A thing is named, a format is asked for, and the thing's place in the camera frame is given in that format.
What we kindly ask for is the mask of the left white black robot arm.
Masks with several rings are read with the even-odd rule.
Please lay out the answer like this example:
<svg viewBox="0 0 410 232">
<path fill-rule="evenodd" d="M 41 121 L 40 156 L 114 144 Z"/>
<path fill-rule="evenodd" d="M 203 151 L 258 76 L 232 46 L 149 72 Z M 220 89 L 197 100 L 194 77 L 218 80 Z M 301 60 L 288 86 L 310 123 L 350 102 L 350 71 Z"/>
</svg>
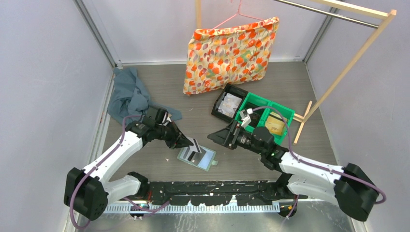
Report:
<svg viewBox="0 0 410 232">
<path fill-rule="evenodd" d="M 96 220 L 106 207 L 120 199 L 133 196 L 143 200 L 150 188 L 148 179 L 136 172 L 111 181 L 113 174 L 132 155 L 153 140 L 164 141 L 169 149 L 195 148 L 195 139 L 185 136 L 161 107 L 150 107 L 144 116 L 132 116 L 129 124 L 122 124 L 118 140 L 102 155 L 82 169 L 72 168 L 66 177 L 64 204 L 74 213 Z"/>
</svg>

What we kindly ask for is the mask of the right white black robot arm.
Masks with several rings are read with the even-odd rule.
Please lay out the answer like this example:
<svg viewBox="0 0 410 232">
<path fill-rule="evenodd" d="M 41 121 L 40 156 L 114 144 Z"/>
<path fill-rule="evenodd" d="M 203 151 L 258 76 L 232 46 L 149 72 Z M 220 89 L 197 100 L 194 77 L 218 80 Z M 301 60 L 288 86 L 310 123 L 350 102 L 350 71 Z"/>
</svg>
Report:
<svg viewBox="0 0 410 232">
<path fill-rule="evenodd" d="M 377 203 L 380 192 L 359 166 L 330 165 L 297 155 L 275 143 L 265 127 L 248 132 L 232 121 L 207 137 L 229 149 L 239 146 L 259 154 L 265 167 L 282 173 L 276 185 L 282 198 L 294 194 L 324 200 L 357 221 L 366 221 Z"/>
</svg>

